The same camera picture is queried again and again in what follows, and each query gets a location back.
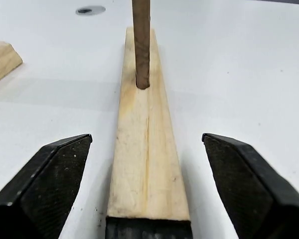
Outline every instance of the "wooden dowel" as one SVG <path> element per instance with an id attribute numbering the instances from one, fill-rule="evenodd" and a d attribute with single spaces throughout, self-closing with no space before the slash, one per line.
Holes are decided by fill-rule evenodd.
<path id="1" fill-rule="evenodd" d="M 150 86 L 150 0 L 132 0 L 136 59 L 136 86 Z"/>

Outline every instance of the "wooden strip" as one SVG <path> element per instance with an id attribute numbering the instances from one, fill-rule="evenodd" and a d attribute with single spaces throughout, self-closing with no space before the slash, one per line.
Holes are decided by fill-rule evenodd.
<path id="1" fill-rule="evenodd" d="M 150 87 L 140 90 L 127 29 L 108 216 L 189 221 L 153 30 L 150 40 Z"/>
<path id="2" fill-rule="evenodd" d="M 150 86 L 150 0 L 132 0 L 136 54 L 136 85 Z"/>
<path id="3" fill-rule="evenodd" d="M 0 41 L 0 79 L 22 63 L 22 59 L 9 43 Z"/>

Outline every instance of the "wood molding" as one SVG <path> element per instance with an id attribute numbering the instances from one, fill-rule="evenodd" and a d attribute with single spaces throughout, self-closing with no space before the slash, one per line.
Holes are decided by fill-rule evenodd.
<path id="1" fill-rule="evenodd" d="M 0 41 L 0 79 L 22 63 L 11 44 Z"/>
<path id="2" fill-rule="evenodd" d="M 128 28 L 108 216 L 189 221 L 154 30 L 150 55 L 150 87 L 140 90 Z"/>

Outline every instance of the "wood grain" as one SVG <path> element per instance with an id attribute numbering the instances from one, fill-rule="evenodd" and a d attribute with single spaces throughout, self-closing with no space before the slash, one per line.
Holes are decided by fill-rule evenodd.
<path id="1" fill-rule="evenodd" d="M 189 221 L 153 30 L 150 40 L 150 87 L 140 90 L 127 29 L 108 216 Z"/>
<path id="2" fill-rule="evenodd" d="M 136 85 L 150 86 L 150 0 L 132 0 L 136 55 Z"/>
<path id="3" fill-rule="evenodd" d="M 11 44 L 0 41 L 0 79 L 22 63 Z"/>

